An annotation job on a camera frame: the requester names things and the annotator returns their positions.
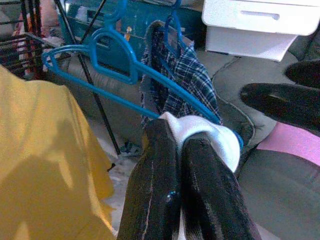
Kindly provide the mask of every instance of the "floor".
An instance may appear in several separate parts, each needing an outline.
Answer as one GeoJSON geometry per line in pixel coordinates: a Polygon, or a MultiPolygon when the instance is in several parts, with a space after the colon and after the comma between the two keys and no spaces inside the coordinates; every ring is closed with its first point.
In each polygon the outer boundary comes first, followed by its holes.
{"type": "MultiPolygon", "coordinates": [[[[93,130],[98,142],[109,157],[112,163],[115,163],[115,167],[109,172],[109,176],[113,182],[114,195],[111,198],[105,200],[115,210],[112,212],[112,227],[114,233],[117,234],[121,216],[125,203],[126,189],[131,171],[138,162],[136,157],[127,157],[123,155],[117,155],[112,141],[108,135],[106,127],[92,119],[87,119],[91,129],[93,130]]],[[[114,134],[119,146],[124,144],[124,140],[117,134],[114,134]]],[[[178,240],[184,240],[183,226],[180,225],[180,233],[178,240]]]]}

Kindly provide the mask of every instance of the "teal box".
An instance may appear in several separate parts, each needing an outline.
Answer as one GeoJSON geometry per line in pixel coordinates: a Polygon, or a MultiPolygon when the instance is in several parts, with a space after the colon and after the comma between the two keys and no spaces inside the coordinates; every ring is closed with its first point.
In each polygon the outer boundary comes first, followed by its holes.
{"type": "MultiPolygon", "coordinates": [[[[93,19],[101,0],[65,0],[64,9],[70,23],[73,34],[80,41],[85,34],[88,25],[93,19]]],[[[92,27],[84,44],[87,44],[91,34],[101,28],[104,23],[104,14],[111,14],[117,6],[117,0],[107,0],[98,18],[92,27]]],[[[148,26],[160,20],[165,22],[171,13],[169,6],[160,6],[146,2],[129,0],[125,15],[114,26],[122,35],[129,36],[129,43],[132,46],[136,57],[140,60],[145,50],[145,34],[148,26]]],[[[200,45],[205,39],[206,26],[202,22],[201,12],[180,8],[177,11],[180,19],[181,29],[184,36],[195,41],[195,45],[200,45]]],[[[63,37],[66,44],[72,44],[63,24],[61,16],[59,21],[62,26],[63,37]]],[[[128,72],[127,55],[121,47],[111,38],[104,37],[98,43],[97,57],[100,63],[117,69],[121,72],[128,72]]]]}

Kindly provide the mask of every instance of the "white cloth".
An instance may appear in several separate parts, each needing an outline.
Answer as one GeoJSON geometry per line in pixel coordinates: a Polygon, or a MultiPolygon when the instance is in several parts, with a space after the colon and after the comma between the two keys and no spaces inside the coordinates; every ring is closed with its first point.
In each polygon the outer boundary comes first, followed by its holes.
{"type": "Polygon", "coordinates": [[[233,173],[236,171],[240,160],[240,145],[236,135],[229,128],[195,115],[176,118],[171,113],[165,112],[159,118],[167,120],[180,155],[183,144],[188,137],[205,132],[217,155],[233,173]]]}

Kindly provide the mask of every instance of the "pink fabric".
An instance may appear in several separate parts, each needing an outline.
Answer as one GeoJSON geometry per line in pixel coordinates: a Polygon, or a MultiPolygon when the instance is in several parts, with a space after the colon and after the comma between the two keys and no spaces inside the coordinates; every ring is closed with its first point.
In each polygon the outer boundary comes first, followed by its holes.
{"type": "Polygon", "coordinates": [[[320,137],[295,126],[278,122],[257,149],[292,154],[320,166],[320,137]]]}

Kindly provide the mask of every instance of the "white drawer unit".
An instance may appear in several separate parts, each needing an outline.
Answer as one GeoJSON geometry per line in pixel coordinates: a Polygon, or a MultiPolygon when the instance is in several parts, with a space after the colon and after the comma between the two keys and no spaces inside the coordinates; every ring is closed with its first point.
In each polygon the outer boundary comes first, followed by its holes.
{"type": "Polygon", "coordinates": [[[319,20],[320,0],[204,0],[202,11],[207,51],[275,61],[319,20]]]}

